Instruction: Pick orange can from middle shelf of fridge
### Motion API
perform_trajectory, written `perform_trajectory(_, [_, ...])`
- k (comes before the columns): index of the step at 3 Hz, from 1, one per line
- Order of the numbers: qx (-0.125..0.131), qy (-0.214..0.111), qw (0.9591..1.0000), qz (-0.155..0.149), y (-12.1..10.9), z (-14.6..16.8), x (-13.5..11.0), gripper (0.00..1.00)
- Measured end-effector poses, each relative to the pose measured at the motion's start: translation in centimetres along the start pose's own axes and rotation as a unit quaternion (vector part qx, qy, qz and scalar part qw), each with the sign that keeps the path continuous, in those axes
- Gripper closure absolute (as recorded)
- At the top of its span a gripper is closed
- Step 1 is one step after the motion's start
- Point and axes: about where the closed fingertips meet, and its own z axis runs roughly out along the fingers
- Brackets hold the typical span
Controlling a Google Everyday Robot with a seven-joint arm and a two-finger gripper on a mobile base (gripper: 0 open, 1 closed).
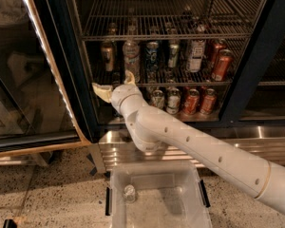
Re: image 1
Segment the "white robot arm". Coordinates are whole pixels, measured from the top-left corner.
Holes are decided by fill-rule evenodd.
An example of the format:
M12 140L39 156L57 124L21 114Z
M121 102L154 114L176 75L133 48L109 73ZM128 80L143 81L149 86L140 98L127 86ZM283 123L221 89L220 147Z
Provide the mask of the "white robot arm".
M285 167L197 130L149 105L132 72L122 85L92 85L94 93L124 118L132 141L143 152L173 145L259 202L285 215Z

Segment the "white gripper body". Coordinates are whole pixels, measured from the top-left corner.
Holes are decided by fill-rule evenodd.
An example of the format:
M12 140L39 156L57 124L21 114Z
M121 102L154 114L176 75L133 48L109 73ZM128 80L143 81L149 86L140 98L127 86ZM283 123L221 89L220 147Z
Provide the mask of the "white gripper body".
M135 85L119 85L112 91L111 104L120 112L123 101L131 96L139 96L141 98L143 95Z

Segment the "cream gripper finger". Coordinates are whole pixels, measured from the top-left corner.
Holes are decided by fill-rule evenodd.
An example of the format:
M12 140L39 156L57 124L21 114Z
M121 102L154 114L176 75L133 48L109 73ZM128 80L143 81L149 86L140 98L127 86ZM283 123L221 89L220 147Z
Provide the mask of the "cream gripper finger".
M125 79L123 82L125 85L135 85L135 77L134 74L130 70L125 71Z
M100 97L103 101L110 103L112 92L113 92L113 86L112 85L99 85L96 83L92 84L94 93Z

